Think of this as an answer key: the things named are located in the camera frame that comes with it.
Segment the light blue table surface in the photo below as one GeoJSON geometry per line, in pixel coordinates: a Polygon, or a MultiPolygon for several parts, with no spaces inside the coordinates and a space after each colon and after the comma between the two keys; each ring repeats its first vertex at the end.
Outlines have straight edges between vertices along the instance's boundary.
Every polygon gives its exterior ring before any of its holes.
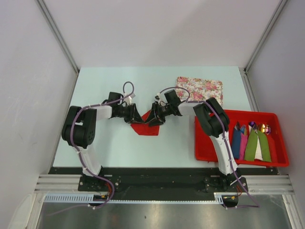
{"type": "MultiPolygon", "coordinates": [[[[178,76],[223,82],[224,109],[250,111],[238,67],[121,67],[82,68],[71,105],[101,103],[110,91],[122,93],[133,82],[141,115],[150,110],[155,95],[175,86],[178,76]]],[[[168,116],[158,136],[139,136],[122,118],[100,120],[93,146],[103,167],[215,167],[194,156],[194,117],[168,116]]],[[[75,151],[60,139],[54,167],[80,167],[75,151]]]]}

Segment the red plastic tray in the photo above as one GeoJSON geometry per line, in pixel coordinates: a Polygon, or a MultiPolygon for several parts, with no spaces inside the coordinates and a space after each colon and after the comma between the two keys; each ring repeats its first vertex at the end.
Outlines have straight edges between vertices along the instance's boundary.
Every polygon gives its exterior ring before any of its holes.
{"type": "MultiPolygon", "coordinates": [[[[255,161],[245,161],[236,160],[237,164],[248,164],[266,167],[287,167],[289,165],[289,160],[284,145],[284,140],[281,133],[280,124],[278,122],[277,116],[273,113],[263,113],[263,112],[249,112],[249,111],[225,111],[230,119],[229,124],[229,140],[232,143],[233,129],[237,123],[240,125],[247,126],[247,133],[249,135],[248,123],[250,121],[255,121],[257,124],[263,123],[268,124],[271,127],[271,133],[267,136],[269,143],[269,150],[272,162],[265,162],[260,160],[255,161]]],[[[211,139],[207,136],[200,124],[195,119],[195,157],[197,160],[202,161],[213,161],[217,162],[217,155],[212,144],[211,139]]]]}

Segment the red napkin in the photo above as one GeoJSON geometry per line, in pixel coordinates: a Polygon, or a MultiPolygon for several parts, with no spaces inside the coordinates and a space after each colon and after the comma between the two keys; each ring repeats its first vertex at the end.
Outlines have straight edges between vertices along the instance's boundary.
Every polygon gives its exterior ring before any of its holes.
{"type": "MultiPolygon", "coordinates": [[[[150,111],[142,116],[142,119],[145,121],[149,115],[150,111]]],[[[160,126],[148,126],[147,124],[139,124],[139,123],[132,123],[131,127],[135,130],[138,135],[145,135],[145,136],[158,136],[160,126]]]]}

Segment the metal utensil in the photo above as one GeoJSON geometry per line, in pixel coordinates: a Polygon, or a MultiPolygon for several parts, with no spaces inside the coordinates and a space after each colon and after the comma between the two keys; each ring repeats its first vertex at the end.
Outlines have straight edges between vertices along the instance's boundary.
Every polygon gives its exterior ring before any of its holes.
{"type": "Polygon", "coordinates": [[[256,133],[257,133],[257,131],[258,131],[258,125],[257,125],[257,124],[255,124],[255,125],[252,127],[252,129],[254,130],[254,132],[256,132],[256,133]]]}
{"type": "Polygon", "coordinates": [[[236,128],[238,131],[240,131],[240,124],[239,124],[238,121],[237,121],[237,123],[236,123],[236,125],[235,125],[235,128],[236,128]]]}
{"type": "Polygon", "coordinates": [[[265,133],[266,135],[269,135],[271,133],[271,127],[267,124],[260,124],[258,126],[258,129],[265,133]]]}
{"type": "Polygon", "coordinates": [[[255,125],[256,125],[255,121],[250,121],[250,122],[249,122],[249,126],[250,126],[250,127],[253,128],[255,125]]]}
{"type": "Polygon", "coordinates": [[[244,134],[245,129],[246,129],[246,125],[242,125],[242,128],[240,128],[240,131],[244,134]]]}

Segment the floral pattern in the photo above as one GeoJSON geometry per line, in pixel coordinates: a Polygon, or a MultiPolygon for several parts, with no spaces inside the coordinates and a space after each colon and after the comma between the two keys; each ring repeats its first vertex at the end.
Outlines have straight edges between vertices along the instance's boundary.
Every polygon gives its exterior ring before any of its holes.
{"type": "MultiPolygon", "coordinates": [[[[223,106],[223,82],[219,80],[203,80],[180,76],[177,78],[176,86],[183,87],[190,92],[190,101],[206,100],[214,97],[223,106]]],[[[185,90],[176,89],[176,92],[181,100],[185,100],[188,96],[185,90]]]]}

